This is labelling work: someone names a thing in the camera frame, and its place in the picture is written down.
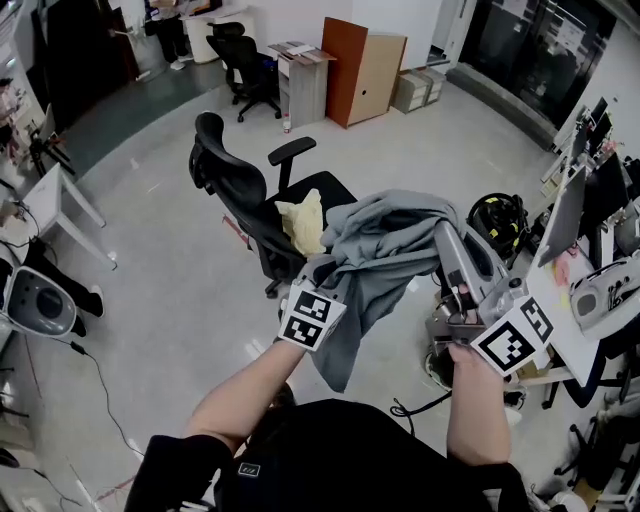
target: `paper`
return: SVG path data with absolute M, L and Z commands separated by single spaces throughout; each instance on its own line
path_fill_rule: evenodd
M 292 284 L 278 337 L 315 352 L 331 335 L 346 309 L 340 302 Z
M 471 342 L 500 375 L 522 368 L 546 349 L 553 324 L 530 295 L 514 301 L 500 320 Z
M 520 19 L 524 18 L 524 13 L 527 10 L 528 0 L 502 0 L 502 8 L 517 16 Z
M 575 23 L 572 23 L 567 19 L 563 19 L 560 29 L 558 30 L 556 41 L 559 45 L 564 46 L 567 51 L 577 56 L 583 37 L 584 30 L 578 27 Z
M 311 50 L 315 50 L 315 47 L 305 44 L 302 46 L 296 46 L 295 48 L 289 48 L 287 53 L 290 55 L 300 55 L 301 53 L 310 52 Z

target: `black chair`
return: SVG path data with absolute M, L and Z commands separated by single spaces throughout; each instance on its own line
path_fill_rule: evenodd
M 196 138 L 189 160 L 189 172 L 197 188 L 218 194 L 235 216 L 240 228 L 255 242 L 249 249 L 260 258 L 262 271 L 273 282 L 265 289 L 268 298 L 277 297 L 277 287 L 290 283 L 306 263 L 282 230 L 282 217 L 274 202 L 301 203 L 313 188 L 320 192 L 323 216 L 334 206 L 353 203 L 355 197 L 331 173 L 313 174 L 291 186 L 289 178 L 294 157 L 312 149 L 316 141 L 303 137 L 285 144 L 269 155 L 271 165 L 280 165 L 278 193 L 267 199 L 262 173 L 224 149 L 222 118 L 204 112 L 196 119 Z
M 207 42 L 227 65 L 227 83 L 234 93 L 233 104 L 246 97 L 249 103 L 238 114 L 238 122 L 244 121 L 244 114 L 258 103 L 267 103 L 276 111 L 276 119 L 282 118 L 280 107 L 273 98 L 279 94 L 278 70 L 273 59 L 258 52 L 256 42 L 244 34 L 240 23 L 210 24 L 213 35 Z M 242 84 L 234 81 L 234 70 L 242 77 Z
M 600 341 L 587 385 L 581 387 L 576 380 L 563 381 L 567 393 L 575 404 L 584 409 L 593 399 L 599 387 L 620 388 L 619 401 L 624 402 L 631 379 L 640 374 L 640 359 L 637 356 L 636 345 L 640 343 L 640 315 L 625 325 L 618 332 Z M 622 354 L 626 354 L 626 365 L 617 374 L 615 379 L 603 379 L 607 360 L 613 360 Z M 564 362 L 559 356 L 554 358 L 554 365 L 563 366 Z M 543 409 L 550 409 L 558 392 L 560 382 L 551 384 L 549 399 L 542 402 Z

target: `desk leg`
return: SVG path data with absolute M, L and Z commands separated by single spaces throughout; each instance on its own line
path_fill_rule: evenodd
M 85 234 L 80 231 L 76 225 L 69 220 L 69 218 L 63 214 L 62 212 L 58 214 L 57 222 L 60 224 L 62 229 L 64 229 L 67 233 L 69 233 L 73 238 L 75 238 L 76 242 L 78 242 L 82 247 L 84 247 L 87 251 L 93 254 L 96 258 L 98 258 L 102 263 L 104 263 L 111 270 L 115 270 L 118 266 L 115 261 L 109 259 L 109 257 L 104 254 L 96 245 L 89 240 Z
M 91 218 L 98 226 L 100 226 L 101 228 L 105 227 L 107 225 L 107 222 L 102 218 L 102 215 L 98 213 L 98 210 L 91 206 L 91 203 L 87 201 L 85 197 L 80 193 L 78 188 L 73 183 L 71 183 L 71 180 L 64 172 L 61 172 L 60 174 L 62 175 L 62 183 L 64 184 L 64 187 L 69 191 L 69 194 L 71 194 L 71 197 L 73 197 L 76 202 L 82 207 L 82 209 L 91 216 Z

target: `small table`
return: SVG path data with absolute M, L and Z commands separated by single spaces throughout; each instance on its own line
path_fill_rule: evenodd
M 58 224 L 69 233 L 76 242 L 98 258 L 101 263 L 111 270 L 115 270 L 118 266 L 117 263 L 100 250 L 93 241 L 87 238 L 87 236 L 69 220 L 69 217 L 62 212 L 63 188 L 69 192 L 69 195 L 76 200 L 98 226 L 104 227 L 107 224 L 98 211 L 91 206 L 89 201 L 85 199 L 71 182 L 67 174 L 60 168 L 60 164 L 56 164 L 33 189 L 31 189 L 23 200 L 29 209 L 29 212 L 25 213 L 26 228 L 20 221 L 7 222 L 4 228 L 0 228 L 0 237 L 13 245 L 19 246 L 26 244 L 29 239 L 38 236 L 38 234 L 43 235 L 51 226 Z M 12 247 L 12 252 L 15 257 L 20 260 L 20 263 L 24 262 L 28 251 L 28 244 L 23 247 Z
M 298 41 L 269 45 L 278 54 L 280 108 L 289 114 L 291 128 L 325 118 L 329 61 L 337 60 L 317 48 L 298 54 L 295 49 L 302 46 Z

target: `computer monitor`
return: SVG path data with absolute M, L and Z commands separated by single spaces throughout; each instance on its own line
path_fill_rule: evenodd
M 599 224 L 628 204 L 622 165 L 614 153 L 587 178 L 579 236 L 590 236 Z

